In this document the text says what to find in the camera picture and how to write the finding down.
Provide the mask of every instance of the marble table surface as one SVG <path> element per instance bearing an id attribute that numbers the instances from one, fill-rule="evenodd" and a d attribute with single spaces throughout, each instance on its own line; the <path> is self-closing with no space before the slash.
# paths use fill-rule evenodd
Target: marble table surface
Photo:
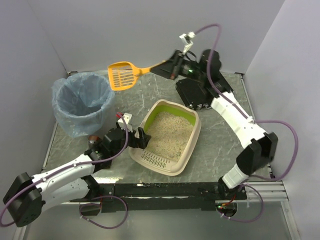
<path id="1" fill-rule="evenodd" d="M 248 114 L 252 114 L 240 74 L 222 73 L 234 90 L 234 95 Z M 136 129 L 149 109 L 159 99 L 182 104 L 175 89 L 175 81 L 152 73 L 141 76 L 131 89 L 116 92 L 115 110 L 133 115 L 131 125 Z M 149 170 L 130 158 L 128 149 L 113 160 L 110 169 L 93 174 L 99 183 L 191 183 L 216 182 L 236 163 L 242 151 L 240 141 L 213 109 L 197 111 L 202 128 L 192 156 L 184 171 L 177 176 L 167 176 Z M 45 171 L 59 167 L 88 149 L 88 138 L 71 138 L 58 127 L 50 148 Z M 264 167 L 257 174 L 269 176 L 270 168 Z"/>

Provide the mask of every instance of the white wall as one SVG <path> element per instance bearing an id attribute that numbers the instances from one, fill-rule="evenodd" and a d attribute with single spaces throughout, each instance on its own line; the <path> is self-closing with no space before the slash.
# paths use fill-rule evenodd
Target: white wall
<path id="1" fill-rule="evenodd" d="M 258 119 L 291 123 L 299 136 L 297 160 L 284 180 L 302 239 L 320 239 L 320 1 L 286 0 L 248 71 L 245 84 Z M 279 137 L 273 169 L 288 165 L 293 139 Z"/>
<path id="2" fill-rule="evenodd" d="M 27 1 L 0 1 L 1 209 L 17 175 L 41 170 L 54 125 L 51 85 L 65 76 Z M 0 228 L 0 239 L 11 239 L 15 229 Z"/>
<path id="3" fill-rule="evenodd" d="M 183 49 L 179 36 L 222 24 L 222 68 L 246 72 L 284 0 L 28 0 L 67 71 L 147 67 Z M 216 31 L 195 39 L 197 55 Z"/>

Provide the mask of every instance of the litter scoop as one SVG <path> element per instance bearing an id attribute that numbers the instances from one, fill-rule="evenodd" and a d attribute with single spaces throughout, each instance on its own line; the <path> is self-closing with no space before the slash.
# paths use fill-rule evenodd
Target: litter scoop
<path id="1" fill-rule="evenodd" d="M 128 61 L 119 61 L 108 66 L 109 82 L 112 90 L 123 91 L 132 88 L 138 81 L 138 78 L 150 72 L 150 69 L 160 63 L 139 68 Z"/>

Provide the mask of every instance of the trash can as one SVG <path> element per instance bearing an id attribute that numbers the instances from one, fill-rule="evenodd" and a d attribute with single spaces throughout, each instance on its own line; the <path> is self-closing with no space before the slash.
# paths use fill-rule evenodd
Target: trash can
<path id="1" fill-rule="evenodd" d="M 115 93 L 106 77 L 93 72 L 55 81 L 52 107 L 59 125 L 73 138 L 102 138 L 116 126 Z"/>

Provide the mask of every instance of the litter box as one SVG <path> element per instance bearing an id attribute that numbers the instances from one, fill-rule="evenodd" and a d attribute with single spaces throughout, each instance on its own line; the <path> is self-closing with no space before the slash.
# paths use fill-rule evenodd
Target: litter box
<path id="1" fill-rule="evenodd" d="M 176 176 L 182 173 L 182 171 L 185 169 L 191 157 L 191 154 L 196 146 L 201 129 L 201 121 L 197 112 L 178 103 L 161 99 L 153 105 L 153 107 L 150 109 L 148 114 L 143 119 L 140 127 L 142 127 L 144 131 L 147 132 L 149 126 L 152 124 L 157 114 L 160 112 L 168 112 L 175 116 L 183 117 L 187 119 L 193 126 L 193 130 L 190 134 L 189 140 L 187 141 L 187 144 L 183 152 L 181 153 L 181 156 L 178 159 L 178 161 L 173 161 L 158 156 L 148 151 L 147 149 L 129 147 L 128 150 L 131 158 L 134 159 L 137 163 L 141 164 L 142 166 L 160 174 Z"/>

